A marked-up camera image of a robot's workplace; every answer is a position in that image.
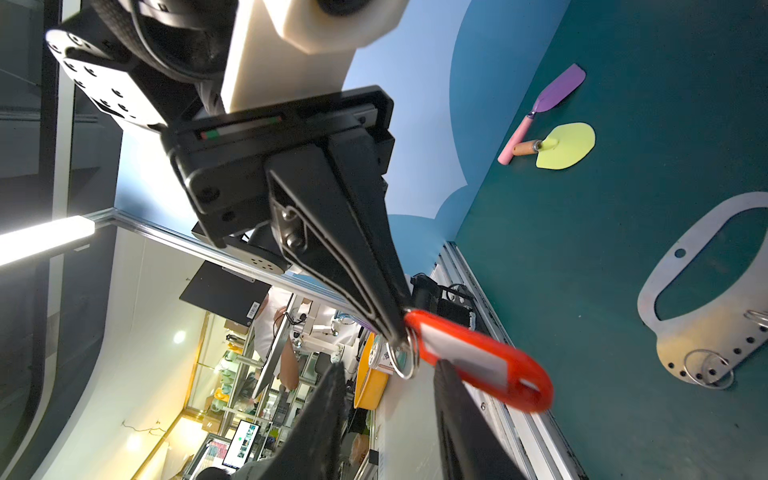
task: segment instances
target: screw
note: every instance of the screw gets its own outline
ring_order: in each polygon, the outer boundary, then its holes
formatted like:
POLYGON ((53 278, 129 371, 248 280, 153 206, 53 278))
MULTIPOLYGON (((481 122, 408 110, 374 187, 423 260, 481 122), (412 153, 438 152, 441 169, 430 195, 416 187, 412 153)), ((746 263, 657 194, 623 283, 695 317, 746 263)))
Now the screw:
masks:
POLYGON ((304 245, 304 239, 298 233, 292 233, 286 238, 288 248, 299 248, 304 245))

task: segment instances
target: purple spatula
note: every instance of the purple spatula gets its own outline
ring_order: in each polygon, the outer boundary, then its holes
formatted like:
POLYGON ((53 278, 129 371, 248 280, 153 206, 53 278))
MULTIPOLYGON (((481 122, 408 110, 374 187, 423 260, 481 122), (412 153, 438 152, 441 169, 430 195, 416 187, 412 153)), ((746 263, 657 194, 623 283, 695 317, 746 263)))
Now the purple spatula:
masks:
POLYGON ((531 113, 525 115, 523 121, 520 122, 520 126, 515 130, 514 134, 509 138, 509 141, 504 146, 504 150, 498 155, 498 162, 502 165, 509 164, 512 160, 512 149, 515 145, 523 141, 525 134, 528 133, 528 129, 531 126, 533 117, 541 111, 547 111, 559 104, 571 94, 576 87, 581 85, 581 82, 587 77, 584 70, 581 70, 578 65, 573 64, 568 67, 568 70, 560 74, 559 77, 553 80, 552 83, 541 91, 536 98, 536 103, 533 104, 531 113))

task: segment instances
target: yellow-green trowel blade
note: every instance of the yellow-green trowel blade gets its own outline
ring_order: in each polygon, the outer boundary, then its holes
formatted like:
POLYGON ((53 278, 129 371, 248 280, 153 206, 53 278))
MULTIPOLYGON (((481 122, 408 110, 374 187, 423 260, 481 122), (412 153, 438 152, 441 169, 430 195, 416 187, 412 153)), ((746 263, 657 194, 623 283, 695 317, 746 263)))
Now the yellow-green trowel blade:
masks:
POLYGON ((559 125, 541 142, 536 166, 562 170, 584 158, 594 147, 594 130, 587 124, 559 125))

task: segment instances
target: floor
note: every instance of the floor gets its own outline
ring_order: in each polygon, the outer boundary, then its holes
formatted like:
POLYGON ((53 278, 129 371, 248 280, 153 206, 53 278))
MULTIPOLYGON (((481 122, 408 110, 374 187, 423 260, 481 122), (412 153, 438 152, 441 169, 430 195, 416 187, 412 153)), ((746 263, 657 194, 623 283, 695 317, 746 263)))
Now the floor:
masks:
MULTIPOLYGON (((661 365, 637 295, 723 200, 768 190, 768 10, 755 2, 574 0, 511 132, 573 62, 587 79, 529 138, 575 121, 595 149, 567 170, 495 164, 457 236, 516 346, 556 387, 555 419, 589 478, 765 478, 768 353, 707 391, 661 365)), ((730 221, 657 302, 662 319, 722 293, 768 212, 730 221)))
POLYGON ((410 380, 389 378, 376 410, 380 479, 442 478, 434 375, 435 369, 423 363, 410 380))

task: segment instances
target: barcode sticker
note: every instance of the barcode sticker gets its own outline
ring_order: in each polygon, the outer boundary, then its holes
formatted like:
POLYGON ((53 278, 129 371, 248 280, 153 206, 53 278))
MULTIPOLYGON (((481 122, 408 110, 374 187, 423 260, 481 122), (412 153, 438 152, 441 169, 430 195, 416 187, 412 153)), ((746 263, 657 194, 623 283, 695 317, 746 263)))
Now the barcode sticker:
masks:
POLYGON ((253 318, 256 316, 256 312, 259 311, 260 306, 261 303, 253 302, 253 305, 250 306, 250 310, 248 310, 248 314, 246 316, 253 320, 253 318))

